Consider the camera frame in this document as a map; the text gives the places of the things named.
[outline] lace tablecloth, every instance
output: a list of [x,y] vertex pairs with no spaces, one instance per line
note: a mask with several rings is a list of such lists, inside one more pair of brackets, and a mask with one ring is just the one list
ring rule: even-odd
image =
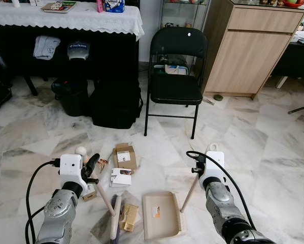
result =
[[137,7],[126,6],[123,13],[98,13],[96,3],[78,2],[68,13],[46,13],[30,4],[14,8],[0,2],[0,25],[39,26],[84,29],[108,33],[131,33],[136,40],[144,35],[142,18]]

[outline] cable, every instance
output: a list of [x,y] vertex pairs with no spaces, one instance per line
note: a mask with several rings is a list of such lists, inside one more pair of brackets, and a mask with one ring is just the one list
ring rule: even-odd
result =
[[28,188],[26,190],[26,195],[25,195],[25,204],[26,204],[26,212],[28,214],[28,220],[29,220],[29,224],[30,224],[30,230],[31,230],[31,237],[32,237],[32,243],[35,243],[36,241],[36,235],[35,235],[35,228],[33,227],[33,222],[32,222],[32,218],[31,218],[31,210],[30,210],[30,204],[29,204],[29,195],[30,195],[30,189],[31,189],[31,185],[32,185],[32,182],[33,180],[35,179],[35,176],[36,174],[38,173],[38,171],[46,166],[46,165],[53,165],[55,167],[59,167],[60,165],[60,159],[55,159],[53,161],[50,161],[50,162],[47,162],[47,163],[44,163],[42,165],[40,165],[36,170],[35,172],[33,173],[31,179],[30,179],[30,182],[29,182],[29,185],[28,185]]
[[242,195],[242,192],[240,191],[240,188],[239,188],[238,185],[235,183],[235,181],[234,181],[234,179],[232,178],[232,176],[230,176],[230,174],[229,174],[229,173],[228,173],[228,172],[227,172],[219,163],[217,163],[214,159],[212,159],[211,157],[207,156],[206,154],[203,154],[203,153],[198,152],[198,151],[187,151],[187,152],[186,152],[186,155],[187,155],[188,157],[192,158],[192,159],[195,159],[195,160],[197,160],[198,157],[192,156],[192,155],[190,155],[190,154],[197,154],[197,155],[199,155],[199,156],[203,156],[203,157],[209,159],[209,160],[212,161],[214,164],[216,164],[217,167],[220,168],[220,169],[226,174],[226,176],[230,179],[230,181],[231,181],[231,182],[233,183],[233,185],[235,186],[235,188],[236,188],[236,190],[237,190],[237,192],[238,192],[238,194],[239,194],[239,196],[240,196],[240,198],[241,198],[243,207],[244,207],[245,212],[246,212],[246,214],[247,214],[247,216],[248,216],[248,220],[249,220],[249,222],[250,222],[251,227],[252,227],[254,230],[256,230],[256,228],[255,228],[255,226],[254,226],[254,224],[253,224],[251,215],[250,215],[250,213],[249,213],[247,204],[245,203],[244,197],[243,197],[243,195]]
[[42,210],[44,210],[44,206],[40,209],[38,209],[33,215],[31,215],[31,219],[28,219],[28,221],[26,222],[25,224],[25,242],[26,244],[30,244],[30,241],[29,241],[29,224],[30,224],[30,220],[32,221],[32,219],[38,214],[40,213]]

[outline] chair backrest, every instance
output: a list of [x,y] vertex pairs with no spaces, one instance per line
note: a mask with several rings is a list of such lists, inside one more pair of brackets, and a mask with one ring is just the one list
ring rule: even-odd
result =
[[201,31],[194,28],[165,27],[152,39],[150,55],[155,54],[183,54],[205,58],[207,40]]

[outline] dustpan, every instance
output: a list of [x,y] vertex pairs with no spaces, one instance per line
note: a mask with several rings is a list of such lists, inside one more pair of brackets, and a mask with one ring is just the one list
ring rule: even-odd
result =
[[183,233],[183,216],[176,194],[156,192],[143,196],[145,240],[170,238]]

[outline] marble floor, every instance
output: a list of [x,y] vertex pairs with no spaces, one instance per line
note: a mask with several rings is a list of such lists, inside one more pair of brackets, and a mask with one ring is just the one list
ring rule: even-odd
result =
[[[217,142],[257,229],[278,244],[304,244],[304,111],[287,114],[304,106],[304,81],[289,79],[277,90],[272,78],[253,101],[226,97],[215,102],[205,97],[195,139],[190,140],[190,119],[150,117],[148,136],[144,137],[145,106],[129,130],[96,127],[89,117],[69,117],[50,91],[53,79],[33,80],[39,96],[33,97],[24,80],[18,78],[12,87],[12,99],[0,109],[0,243],[25,243],[26,187],[33,171],[51,158],[85,146],[90,155],[98,152],[103,159],[110,159],[100,176],[110,198],[123,193],[128,202],[141,206],[144,194],[168,190],[176,193],[182,204],[194,180],[190,172],[194,162],[185,152],[205,151],[209,143]],[[140,83],[145,101],[146,72],[140,73]],[[151,112],[192,115],[194,108],[152,103]],[[110,155],[120,142],[134,146],[139,168],[130,187],[111,189]],[[56,168],[45,167],[38,173],[30,193],[32,212],[46,204],[59,187],[57,172]],[[244,214],[237,192],[229,185]],[[184,214],[185,235],[150,243],[224,243],[205,202],[205,193],[196,188]],[[145,243],[141,210],[134,233],[122,235],[121,244]],[[106,231],[101,229],[103,233],[98,234],[91,229],[108,218],[106,212],[101,198],[89,202],[80,199],[71,243],[105,243],[103,235],[108,228],[104,226]],[[42,214],[35,218],[36,232],[42,220]]]

